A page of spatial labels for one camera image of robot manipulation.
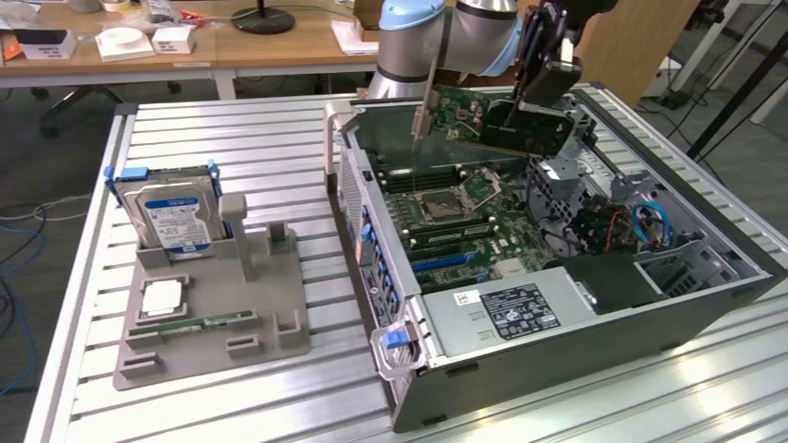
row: warning label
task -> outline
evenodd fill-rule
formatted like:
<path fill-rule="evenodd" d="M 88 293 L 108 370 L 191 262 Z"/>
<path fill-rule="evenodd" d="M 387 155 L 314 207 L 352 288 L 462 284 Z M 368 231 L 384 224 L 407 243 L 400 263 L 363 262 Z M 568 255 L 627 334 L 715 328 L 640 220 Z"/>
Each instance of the warning label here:
<path fill-rule="evenodd" d="M 146 202 L 146 210 L 162 246 L 174 252 L 194 252 L 208 247 L 211 235 L 206 222 L 198 218 L 196 198 L 170 198 Z"/>
<path fill-rule="evenodd" d="M 504 340 L 562 326 L 534 283 L 482 294 L 482 303 Z"/>

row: metal frame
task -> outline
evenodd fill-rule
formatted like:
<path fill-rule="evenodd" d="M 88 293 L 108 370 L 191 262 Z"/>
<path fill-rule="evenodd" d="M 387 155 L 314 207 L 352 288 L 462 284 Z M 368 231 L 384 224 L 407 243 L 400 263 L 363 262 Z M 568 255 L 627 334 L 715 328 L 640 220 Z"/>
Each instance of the metal frame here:
<path fill-rule="evenodd" d="M 788 267 L 788 240 L 606 90 L 588 94 Z M 135 230 L 99 176 L 26 441 L 595 441 L 788 437 L 788 284 L 668 353 L 618 366 L 408 434 L 391 432 L 324 186 L 323 108 L 350 95 L 147 104 L 116 116 L 103 165 L 214 157 L 223 188 L 250 199 L 247 226 L 298 232 L 314 351 L 118 393 L 108 382 L 131 282 Z M 600 132 L 624 171 L 643 165 Z"/>

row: white box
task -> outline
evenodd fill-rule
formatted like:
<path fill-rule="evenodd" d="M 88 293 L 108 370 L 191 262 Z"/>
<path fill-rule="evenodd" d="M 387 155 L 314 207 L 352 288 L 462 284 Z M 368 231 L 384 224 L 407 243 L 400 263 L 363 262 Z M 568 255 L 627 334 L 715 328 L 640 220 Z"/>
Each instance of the white box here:
<path fill-rule="evenodd" d="M 156 55 L 148 36 L 139 30 L 114 28 L 96 36 L 103 62 L 118 62 Z"/>
<path fill-rule="evenodd" d="M 24 32 L 30 37 L 30 33 L 35 31 L 24 30 Z M 34 37 L 32 40 L 22 37 L 19 32 L 16 33 L 24 56 L 31 60 L 62 60 L 66 58 L 72 58 L 74 51 L 76 50 L 76 37 L 74 37 L 74 32 L 68 30 L 66 31 L 66 34 L 58 35 L 58 31 L 43 30 L 40 33 L 40 38 Z"/>
<path fill-rule="evenodd" d="M 195 49 L 192 27 L 174 26 L 156 30 L 154 49 L 158 54 L 192 54 Z"/>
<path fill-rule="evenodd" d="M 643 93 L 643 97 L 662 97 L 668 90 L 670 81 L 679 76 L 680 70 L 682 64 L 670 57 L 666 57 L 666 60 L 663 60 L 663 64 L 654 75 L 650 88 Z"/>

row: black lamp base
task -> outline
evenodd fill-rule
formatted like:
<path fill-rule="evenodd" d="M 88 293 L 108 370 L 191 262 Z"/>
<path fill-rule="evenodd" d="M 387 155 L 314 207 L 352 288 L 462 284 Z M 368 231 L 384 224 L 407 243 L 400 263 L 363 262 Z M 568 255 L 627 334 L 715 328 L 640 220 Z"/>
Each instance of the black lamp base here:
<path fill-rule="evenodd" d="M 252 34 L 279 34 L 294 28 L 296 19 L 290 13 L 274 7 L 266 8 L 266 16 L 262 17 L 260 10 L 250 7 L 234 14 L 234 25 Z"/>

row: power supply label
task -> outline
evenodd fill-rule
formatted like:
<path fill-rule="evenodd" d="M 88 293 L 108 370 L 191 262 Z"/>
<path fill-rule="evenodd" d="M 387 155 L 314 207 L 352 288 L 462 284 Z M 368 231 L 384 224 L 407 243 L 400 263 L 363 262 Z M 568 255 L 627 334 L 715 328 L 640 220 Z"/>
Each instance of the power supply label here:
<path fill-rule="evenodd" d="M 483 293 L 482 303 L 504 340 L 562 326 L 534 283 L 496 293 Z"/>

